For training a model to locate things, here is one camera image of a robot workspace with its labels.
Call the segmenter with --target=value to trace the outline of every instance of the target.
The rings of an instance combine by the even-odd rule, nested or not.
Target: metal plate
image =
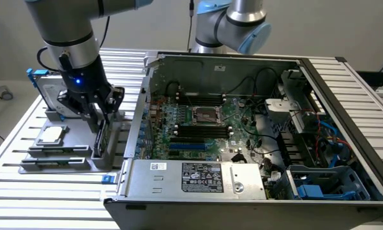
[[[144,78],[145,52],[102,49],[100,54],[109,81],[117,86],[124,86],[126,90],[120,108],[121,111],[125,111],[125,121],[116,153],[122,155],[140,92],[138,86]],[[326,81],[357,81],[333,57],[309,58],[311,58],[314,64],[321,64],[327,69],[321,70],[326,73],[322,74]],[[338,66],[342,66],[343,71],[338,72]],[[354,94],[342,95],[349,98],[354,96]],[[362,96],[365,96],[365,99],[371,98],[366,93]],[[100,202],[100,198],[114,194],[116,191],[116,185],[101,184],[104,173],[57,175],[21,175],[17,173],[17,164],[25,158],[26,149],[33,143],[32,139],[37,137],[46,120],[44,111],[45,104],[41,98],[37,98],[0,147],[0,229],[117,230],[118,226]],[[347,111],[353,118],[383,118],[383,111]],[[373,138],[383,137],[383,128],[366,127],[361,130]],[[376,151],[383,159],[383,149]],[[116,157],[114,166],[121,167],[121,164],[122,159]],[[383,223],[373,222],[355,229],[383,230]]]

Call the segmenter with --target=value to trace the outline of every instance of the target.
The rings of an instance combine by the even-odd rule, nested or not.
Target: metal frame
[[[118,139],[120,155],[122,155],[134,115],[137,92],[145,76],[142,69],[145,51],[102,49],[101,56],[109,81],[117,86],[126,87],[128,90],[121,106],[121,111],[125,111],[125,121]],[[277,55],[273,57],[299,58]],[[349,69],[335,58],[305,58],[310,59],[383,160],[383,148],[375,141],[383,139],[383,127],[379,127],[383,125],[383,111],[367,95],[365,86],[358,83]],[[32,145],[32,141],[26,138],[34,138],[40,131],[40,129],[29,127],[44,125],[44,119],[37,118],[45,117],[42,107],[46,105],[41,98],[37,98],[0,148],[0,229],[117,230],[118,226],[100,202],[100,199],[114,194],[117,186],[101,184],[102,173],[20,175],[16,172],[17,163],[25,156],[22,151]],[[118,168],[121,165],[121,161],[114,162],[114,166]],[[326,225],[333,227],[334,224],[330,219],[330,223]],[[371,222],[355,229],[378,228],[383,228],[383,223]]]
[[[164,59],[172,56],[178,56],[185,59],[188,59],[189,57],[197,56],[199,58],[215,57],[217,59],[233,58],[233,59],[242,59],[242,60],[282,61],[279,57],[261,57],[261,56],[253,57],[253,56],[241,56],[241,55],[234,56],[234,55],[218,55],[218,54],[215,55],[189,54],[189,53],[176,53],[176,52],[158,52],[158,53],[154,53],[154,55],[156,55],[154,57],[152,55],[148,55],[148,57],[152,58],[152,61],[149,60],[145,61],[149,66],[153,66],[153,68],[150,69],[150,73],[153,73],[154,63],[157,62],[164,63]],[[325,105],[322,107],[330,113],[338,125],[338,128],[346,137],[347,142],[350,142],[353,146],[353,149],[357,153],[362,166],[365,167],[367,174],[370,175],[370,178],[383,195],[383,162],[375,152],[375,149],[373,148],[366,137],[363,136],[355,122],[353,121],[350,115],[347,114],[343,108],[345,107],[343,104],[337,99],[335,95],[333,94],[330,90],[327,83],[325,82],[318,70],[315,69],[317,65],[314,67],[313,63],[310,62],[307,58],[295,58],[295,57],[289,58],[287,57],[285,58],[285,60],[295,61],[297,64],[299,65],[301,70],[305,73],[306,78],[313,86],[314,92],[318,98],[321,99],[322,104]],[[334,66],[333,68],[335,68],[335,70],[345,69],[346,72],[347,71],[351,72],[349,68],[346,66],[342,66],[341,64],[339,66]],[[343,87],[343,90],[347,90],[347,88],[350,88],[350,90],[358,89],[359,88],[358,83],[355,82],[355,84],[357,84],[355,86]],[[152,83],[150,87],[156,87],[156,81]],[[375,99],[375,96],[374,95],[370,95],[370,96],[374,102],[378,102],[378,100]],[[253,215],[263,216],[266,215],[267,212],[279,210],[279,207],[282,206],[283,210],[290,210],[290,211],[285,213],[285,215],[282,215],[283,214],[282,210],[278,211],[281,212],[281,216],[278,218],[282,218],[279,220],[281,223],[278,224],[283,224],[283,225],[293,224],[294,226],[301,226],[306,223],[306,220],[297,219],[297,218],[286,221],[287,216],[293,216],[291,212],[295,211],[295,207],[298,208],[306,207],[310,210],[315,209],[314,211],[319,212],[321,215],[327,215],[323,207],[326,205],[333,205],[333,204],[339,205],[339,207],[338,206],[333,207],[333,210],[330,210],[330,212],[337,213],[335,219],[341,222],[341,225],[337,226],[339,229],[341,228],[346,229],[353,224],[361,224],[363,223],[363,221],[369,220],[367,217],[363,217],[365,216],[362,214],[363,211],[359,212],[361,215],[354,215],[351,213],[353,208],[359,210],[359,208],[369,209],[369,208],[375,207],[376,209],[375,218],[383,218],[383,202],[374,202],[374,201],[330,202],[330,201],[290,201],[290,200],[278,200],[278,201],[277,200],[222,200],[222,199],[193,198],[192,196],[189,198],[158,198],[158,196],[156,197],[142,196],[141,198],[133,198],[128,196],[128,184],[129,184],[128,181],[132,180],[130,173],[133,172],[133,162],[132,161],[126,162],[126,160],[124,161],[125,162],[124,162],[122,168],[126,168],[126,169],[121,171],[121,174],[125,175],[125,177],[122,180],[118,181],[118,183],[121,183],[121,185],[118,184],[118,187],[120,187],[120,190],[117,193],[118,195],[113,196],[112,198],[104,201],[105,207],[121,227],[125,226],[129,228],[130,227],[132,228],[150,228],[154,226],[156,228],[170,228],[173,227],[173,225],[166,224],[165,222],[161,222],[160,220],[165,219],[165,217],[169,215],[170,217],[173,217],[173,219],[178,221],[178,223],[181,223],[182,221],[186,221],[185,217],[180,214],[180,211],[185,209],[186,210],[193,209],[193,206],[195,204],[198,204],[198,206],[202,209],[210,210],[211,212],[217,213],[215,215],[217,218],[221,217],[218,213],[222,213],[222,210],[229,210],[231,212],[231,210],[242,208],[245,213],[249,213],[249,214],[251,213]],[[140,206],[137,208],[140,208],[140,210],[142,211],[141,212],[130,211],[132,209],[130,207],[137,206],[137,205]],[[162,209],[165,209],[164,214],[161,214],[161,212],[158,211],[158,208],[157,208],[158,206]],[[245,206],[258,207],[259,211],[250,212],[251,210],[243,208]],[[347,211],[345,212],[347,213],[346,218],[342,217],[345,213],[341,213],[345,209],[347,209]],[[223,219],[221,221],[210,220],[211,222],[203,219],[203,216],[199,214],[197,210],[189,211],[189,213],[195,218],[198,218],[201,222],[197,225],[194,225],[195,222],[189,219],[189,222],[185,223],[185,226],[186,226],[184,227],[185,229],[202,227],[203,225],[209,223],[210,223],[210,227],[214,229],[221,229],[225,227],[233,228],[233,227],[237,227],[238,225],[243,225],[243,222],[239,219],[233,219],[234,221],[233,223],[230,223],[229,221],[225,221],[223,219],[233,218],[233,216],[229,216],[226,213],[222,213]],[[259,219],[255,219],[255,218],[249,218],[249,220],[251,223],[257,221],[255,226],[263,223]],[[322,219],[317,221],[318,224],[323,222],[325,220]]]

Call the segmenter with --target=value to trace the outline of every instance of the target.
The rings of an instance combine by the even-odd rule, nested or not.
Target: white wall
[[[138,11],[113,16],[104,46],[186,49],[188,4],[154,0]],[[383,0],[265,0],[265,7],[273,33],[261,53],[343,56],[365,70],[383,64]],[[101,37],[105,19],[93,24]],[[42,45],[22,0],[0,0],[0,79],[26,79],[25,69],[38,67]]]

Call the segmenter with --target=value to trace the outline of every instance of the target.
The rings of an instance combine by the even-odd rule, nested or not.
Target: light blue robot joint cap
[[[230,4],[231,0],[202,0],[197,6],[197,14],[218,11]]]
[[[141,8],[142,6],[150,5],[153,3],[153,0],[136,0],[134,5],[136,8]]]
[[[247,35],[237,52],[251,55],[262,48],[271,34],[271,24],[262,23]]]

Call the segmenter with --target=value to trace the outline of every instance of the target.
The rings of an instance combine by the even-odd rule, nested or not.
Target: warning label
[[[182,163],[181,189],[186,193],[223,193],[221,164]]]

